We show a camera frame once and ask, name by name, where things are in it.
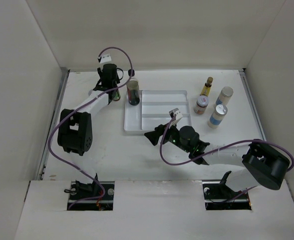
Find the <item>yellow cap chili sauce bottle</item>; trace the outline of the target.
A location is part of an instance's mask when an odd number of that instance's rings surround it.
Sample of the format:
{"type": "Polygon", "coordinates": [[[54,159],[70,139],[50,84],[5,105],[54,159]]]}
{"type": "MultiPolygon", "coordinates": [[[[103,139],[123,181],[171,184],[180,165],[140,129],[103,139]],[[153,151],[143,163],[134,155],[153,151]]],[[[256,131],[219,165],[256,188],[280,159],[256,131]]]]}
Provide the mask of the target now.
{"type": "Polygon", "coordinates": [[[115,90],[113,93],[112,93],[112,101],[119,101],[121,99],[121,95],[120,95],[120,92],[119,90],[115,90]]]}

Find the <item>black cap soy sauce bottle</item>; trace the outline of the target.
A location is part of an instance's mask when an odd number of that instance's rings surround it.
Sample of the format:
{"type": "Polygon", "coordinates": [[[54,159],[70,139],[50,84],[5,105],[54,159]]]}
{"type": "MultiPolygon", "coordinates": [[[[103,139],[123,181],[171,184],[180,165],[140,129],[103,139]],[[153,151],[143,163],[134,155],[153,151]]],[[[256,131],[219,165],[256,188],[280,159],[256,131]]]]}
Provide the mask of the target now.
{"type": "Polygon", "coordinates": [[[128,70],[128,76],[131,79],[126,84],[129,104],[136,106],[140,102],[139,82],[135,78],[135,71],[133,69],[128,70]]]}

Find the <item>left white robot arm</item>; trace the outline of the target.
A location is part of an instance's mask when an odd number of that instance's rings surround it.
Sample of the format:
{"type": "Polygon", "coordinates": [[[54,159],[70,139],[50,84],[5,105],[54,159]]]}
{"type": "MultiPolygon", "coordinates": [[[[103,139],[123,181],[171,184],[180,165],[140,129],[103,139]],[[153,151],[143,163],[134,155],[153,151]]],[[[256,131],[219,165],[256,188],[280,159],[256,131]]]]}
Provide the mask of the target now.
{"type": "Polygon", "coordinates": [[[97,73],[100,78],[97,84],[88,98],[79,105],[84,107],[77,110],[58,129],[57,143],[64,152],[71,156],[70,160],[63,160],[63,162],[86,173],[85,176],[89,182],[82,186],[81,192],[90,200],[96,198],[99,193],[99,187],[93,181],[93,178],[97,179],[98,177],[93,168],[84,166],[81,158],[90,150],[93,143],[92,122],[94,116],[112,101],[117,101],[120,98],[117,89],[121,80],[118,76],[120,70],[113,63],[106,63],[102,68],[98,68],[97,73]]]}

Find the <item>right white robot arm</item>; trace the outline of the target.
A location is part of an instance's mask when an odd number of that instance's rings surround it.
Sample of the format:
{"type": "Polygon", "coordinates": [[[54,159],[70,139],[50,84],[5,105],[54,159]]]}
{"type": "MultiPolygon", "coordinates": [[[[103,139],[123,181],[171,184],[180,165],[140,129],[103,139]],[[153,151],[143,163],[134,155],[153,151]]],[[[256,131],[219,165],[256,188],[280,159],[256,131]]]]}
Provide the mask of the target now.
{"type": "Polygon", "coordinates": [[[260,139],[214,146],[202,141],[193,127],[177,128],[174,124],[161,124],[144,136],[154,146],[172,143],[188,154],[188,163],[241,167],[241,170],[228,170],[223,175],[218,190],[225,198],[255,186],[278,190],[285,174],[294,166],[293,156],[288,151],[260,139]]]}

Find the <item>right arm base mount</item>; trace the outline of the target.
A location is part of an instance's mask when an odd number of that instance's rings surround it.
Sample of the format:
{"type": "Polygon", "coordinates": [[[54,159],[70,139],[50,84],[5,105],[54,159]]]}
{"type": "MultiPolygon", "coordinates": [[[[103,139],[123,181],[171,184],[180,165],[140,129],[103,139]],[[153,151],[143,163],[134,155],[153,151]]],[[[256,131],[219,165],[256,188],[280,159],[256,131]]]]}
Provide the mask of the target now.
{"type": "Polygon", "coordinates": [[[251,210],[247,192],[234,192],[225,185],[231,171],[224,174],[221,180],[202,182],[204,204],[207,211],[251,210]]]}

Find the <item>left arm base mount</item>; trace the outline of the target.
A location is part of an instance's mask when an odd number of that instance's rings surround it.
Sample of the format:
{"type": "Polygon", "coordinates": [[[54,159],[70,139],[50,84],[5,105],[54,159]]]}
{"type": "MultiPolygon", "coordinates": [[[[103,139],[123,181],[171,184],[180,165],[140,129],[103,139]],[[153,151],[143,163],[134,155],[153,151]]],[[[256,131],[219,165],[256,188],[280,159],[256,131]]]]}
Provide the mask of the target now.
{"type": "Polygon", "coordinates": [[[112,211],[114,196],[115,196],[115,182],[103,181],[100,182],[103,190],[96,183],[81,183],[75,181],[71,186],[64,189],[64,193],[68,194],[68,211],[112,211]]]}

